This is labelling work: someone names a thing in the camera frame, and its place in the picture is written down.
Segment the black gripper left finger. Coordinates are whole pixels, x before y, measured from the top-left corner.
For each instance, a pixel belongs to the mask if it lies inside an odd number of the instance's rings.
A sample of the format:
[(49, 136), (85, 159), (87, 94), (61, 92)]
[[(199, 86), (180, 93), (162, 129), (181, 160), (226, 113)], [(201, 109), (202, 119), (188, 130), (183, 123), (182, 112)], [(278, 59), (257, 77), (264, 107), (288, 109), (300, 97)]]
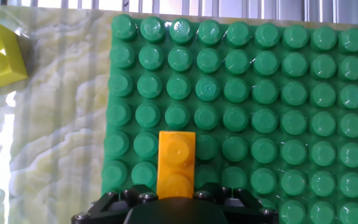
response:
[(75, 214), (71, 224), (124, 223), (132, 208), (158, 199), (158, 195), (144, 184), (121, 192), (107, 192), (87, 211)]

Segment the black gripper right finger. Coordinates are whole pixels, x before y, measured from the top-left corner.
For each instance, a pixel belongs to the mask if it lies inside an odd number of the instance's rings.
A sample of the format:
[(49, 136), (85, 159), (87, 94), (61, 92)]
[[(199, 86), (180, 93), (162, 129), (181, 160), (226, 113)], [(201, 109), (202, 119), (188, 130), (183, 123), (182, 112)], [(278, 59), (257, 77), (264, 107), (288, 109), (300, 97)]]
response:
[(278, 210), (264, 207), (245, 188), (232, 189), (208, 182), (194, 192), (192, 199), (211, 206), (206, 210), (210, 217), (222, 217), (227, 223), (279, 223)]

